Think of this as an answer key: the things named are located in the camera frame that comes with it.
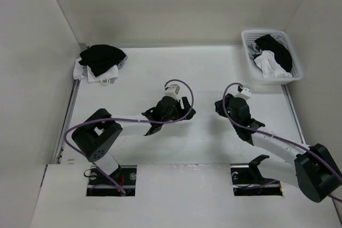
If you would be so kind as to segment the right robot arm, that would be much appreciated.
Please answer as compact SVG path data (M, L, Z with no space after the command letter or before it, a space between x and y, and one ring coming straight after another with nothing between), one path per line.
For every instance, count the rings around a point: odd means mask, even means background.
M239 139L283 160L274 163L269 155L259 155L250 161L247 174L252 182L260 183L265 178L283 181L316 203L341 186L341 171L324 145L298 144L268 132L264 123L251 117L241 97L228 94L214 105L219 116L229 119Z

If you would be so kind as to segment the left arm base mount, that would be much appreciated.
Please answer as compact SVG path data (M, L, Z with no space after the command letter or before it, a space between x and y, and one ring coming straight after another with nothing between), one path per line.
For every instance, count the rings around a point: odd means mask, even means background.
M125 193L105 177L95 166L87 169L83 176L88 179L86 196L135 196L137 182L137 166L121 166L110 177L121 186Z

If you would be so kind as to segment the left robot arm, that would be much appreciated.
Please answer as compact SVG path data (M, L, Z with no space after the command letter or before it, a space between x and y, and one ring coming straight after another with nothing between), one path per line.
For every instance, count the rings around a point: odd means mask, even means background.
M190 120L195 114L187 97L176 100L164 96L156 106L140 115L116 120L109 120L112 115L101 108L85 121L86 125L76 128L71 138L86 159L100 168L102 179L112 185L121 176L121 166L109 153L118 137L151 136L159 132L165 123Z

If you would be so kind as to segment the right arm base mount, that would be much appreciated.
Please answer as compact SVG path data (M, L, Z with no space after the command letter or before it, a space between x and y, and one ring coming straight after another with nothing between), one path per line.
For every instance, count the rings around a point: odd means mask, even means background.
M234 196L283 196L281 183L262 177L258 165L269 158L260 155L249 163L230 166Z

